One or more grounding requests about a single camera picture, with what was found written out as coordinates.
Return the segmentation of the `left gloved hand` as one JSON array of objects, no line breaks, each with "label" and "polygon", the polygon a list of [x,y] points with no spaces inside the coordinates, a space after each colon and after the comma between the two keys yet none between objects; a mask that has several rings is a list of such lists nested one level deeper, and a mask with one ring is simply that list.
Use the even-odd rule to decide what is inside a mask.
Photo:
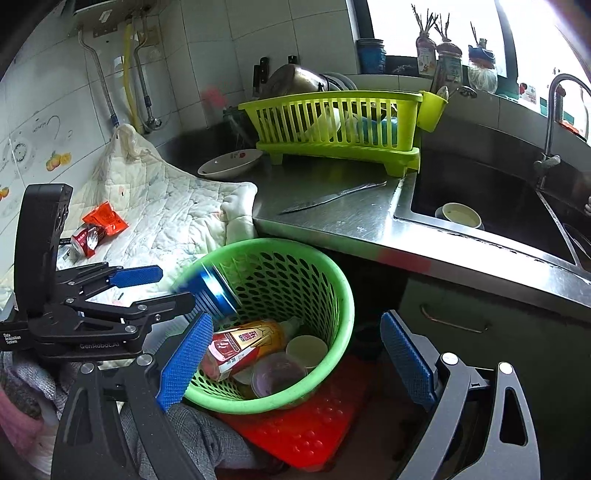
[{"label": "left gloved hand", "polygon": [[21,457],[55,437],[67,391],[58,373],[29,356],[1,353],[1,429]]}]

